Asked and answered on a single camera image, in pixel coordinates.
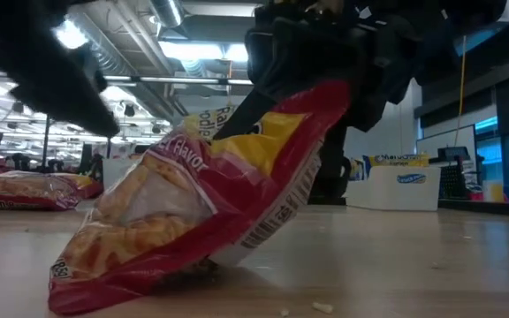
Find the ceiling pipe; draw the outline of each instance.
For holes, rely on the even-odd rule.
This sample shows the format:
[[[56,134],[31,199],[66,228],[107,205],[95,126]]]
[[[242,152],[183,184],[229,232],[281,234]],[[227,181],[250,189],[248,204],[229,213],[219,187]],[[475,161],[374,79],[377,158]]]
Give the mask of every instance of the ceiling pipe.
[[[126,6],[125,0],[118,1],[120,4],[125,4]],[[156,16],[157,22],[165,28],[174,28],[180,26],[187,14],[179,0],[150,0],[150,5],[152,7],[152,12]],[[158,42],[151,46],[160,49]],[[187,60],[180,61],[180,63],[189,76],[195,78],[208,77],[208,72],[205,68],[205,64],[201,60]]]
[[[131,38],[133,38],[135,43],[137,43],[142,52],[147,56],[150,63],[152,63],[152,65],[154,65],[160,73],[171,73],[166,65],[163,65],[162,62],[155,56],[151,48],[145,45],[137,32],[133,29],[133,26],[129,24],[129,21],[125,18],[121,10],[119,10],[119,8],[114,3],[108,2],[107,5],[109,6],[111,13],[113,13],[118,18],[121,26],[125,28],[129,35],[131,35]]]
[[[68,19],[92,42],[92,53],[105,75],[125,77],[137,74],[134,67],[84,11],[74,7],[68,14]],[[174,110],[148,84],[137,83],[136,87],[125,89],[138,98],[151,115],[166,118],[168,121],[174,120]]]
[[[142,25],[141,20],[135,12],[129,7],[129,4],[126,0],[117,0],[117,7],[125,14],[129,20],[133,23],[134,27],[137,28],[137,30],[141,33],[141,36],[145,40],[145,42],[148,44],[150,49],[152,49],[153,53],[155,53],[156,58],[164,65],[167,72],[169,74],[173,74],[173,70],[171,69],[171,64],[166,55],[163,53],[162,49],[160,49],[160,45],[156,40],[153,40],[153,38],[148,34],[148,30],[145,26]]]
[[[150,0],[152,12],[163,27],[173,28],[182,24],[186,12],[179,0]]]

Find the wooden table surface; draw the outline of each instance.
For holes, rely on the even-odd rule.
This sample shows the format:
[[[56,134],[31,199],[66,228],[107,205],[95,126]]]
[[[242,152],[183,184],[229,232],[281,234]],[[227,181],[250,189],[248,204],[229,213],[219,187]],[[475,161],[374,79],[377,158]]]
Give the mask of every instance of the wooden table surface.
[[[0,318],[53,317],[49,266],[83,212],[0,212]],[[311,207],[215,282],[86,317],[509,317],[509,217]]]

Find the ceiling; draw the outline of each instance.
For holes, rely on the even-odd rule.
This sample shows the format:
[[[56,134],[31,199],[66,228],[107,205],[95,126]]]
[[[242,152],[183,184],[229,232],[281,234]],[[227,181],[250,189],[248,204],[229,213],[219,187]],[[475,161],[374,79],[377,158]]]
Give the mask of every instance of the ceiling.
[[[260,4],[244,0],[204,0],[183,1],[181,5],[186,17],[174,29],[159,27],[157,18],[153,18],[155,14],[150,0],[84,4],[73,7],[68,19],[86,40],[95,45],[96,55],[105,52],[122,66],[103,67],[106,75],[193,77],[197,74],[190,73],[179,59],[165,54],[159,42],[216,45],[226,57],[233,44],[242,44],[246,31],[254,24],[253,9]],[[244,58],[233,61],[221,57],[198,60],[205,70],[203,76],[247,79]],[[22,113],[14,111],[12,106],[15,101],[6,94],[13,87],[13,83],[0,82],[0,132],[4,133],[0,155],[22,152],[40,161],[46,116],[33,113],[27,106]],[[138,87],[109,87],[102,97],[122,126],[121,133],[113,142],[150,144],[160,139],[171,129],[171,124],[175,125],[183,116],[224,107],[229,103],[237,105],[249,91],[250,87],[139,84]],[[133,117],[124,115],[126,105],[134,105]],[[155,125],[161,128],[160,133],[152,133]],[[76,162],[80,159],[84,142],[99,143],[106,142],[106,139],[92,136],[75,125],[52,123],[49,128],[49,158]]]

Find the ceiling duct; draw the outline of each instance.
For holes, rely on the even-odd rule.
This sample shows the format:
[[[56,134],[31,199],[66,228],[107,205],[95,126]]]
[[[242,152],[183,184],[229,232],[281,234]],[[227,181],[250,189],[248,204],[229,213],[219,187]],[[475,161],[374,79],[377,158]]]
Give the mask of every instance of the ceiling duct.
[[[152,11],[156,16],[157,21],[165,28],[180,27],[177,32],[185,31],[181,24],[184,21],[187,13],[179,0],[150,0]],[[205,64],[200,59],[194,60],[181,60],[182,67],[187,75],[195,78],[208,77],[208,71]],[[209,90],[224,91],[225,88],[217,86],[205,86]],[[207,92],[205,95],[220,95],[221,92]]]
[[[156,19],[163,27],[178,27],[186,17],[186,12],[179,0],[150,0],[150,5]]]
[[[74,11],[68,19],[91,41],[91,50],[105,75],[137,75],[132,66],[117,51],[98,26],[82,11]],[[172,122],[174,110],[148,84],[137,83],[135,87],[123,87],[142,102],[142,106],[154,117]]]

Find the snack bag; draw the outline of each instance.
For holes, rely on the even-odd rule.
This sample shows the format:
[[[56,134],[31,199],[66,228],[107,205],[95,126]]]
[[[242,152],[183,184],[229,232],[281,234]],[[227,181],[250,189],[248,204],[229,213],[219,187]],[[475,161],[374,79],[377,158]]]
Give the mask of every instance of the snack bag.
[[[278,104],[259,134],[174,129],[96,201],[50,269],[50,309],[86,313],[240,261],[307,203],[348,98],[329,81]]]
[[[0,174],[0,209],[63,211],[79,202],[76,185],[67,178],[25,171]]]
[[[50,175],[71,180],[76,185],[78,195],[82,199],[95,198],[103,192],[103,184],[88,176],[62,172],[51,173]]]

